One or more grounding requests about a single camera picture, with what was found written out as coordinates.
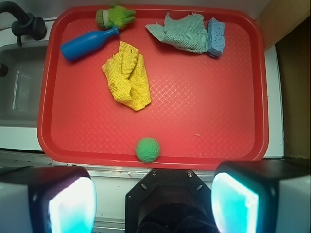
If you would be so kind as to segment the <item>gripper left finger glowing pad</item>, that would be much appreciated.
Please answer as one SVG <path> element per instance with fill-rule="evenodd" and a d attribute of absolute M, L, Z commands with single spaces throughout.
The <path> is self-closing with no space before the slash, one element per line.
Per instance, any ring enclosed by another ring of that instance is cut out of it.
<path fill-rule="evenodd" d="M 88 171 L 75 167 L 2 167 L 2 233 L 90 233 L 97 195 Z"/>

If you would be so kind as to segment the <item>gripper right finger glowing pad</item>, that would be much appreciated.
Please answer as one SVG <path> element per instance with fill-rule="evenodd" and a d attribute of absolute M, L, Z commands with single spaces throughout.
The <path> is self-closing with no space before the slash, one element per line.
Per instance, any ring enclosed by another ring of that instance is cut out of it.
<path fill-rule="evenodd" d="M 218 165 L 211 206 L 221 233 L 309 233 L 309 160 L 226 161 Z"/>

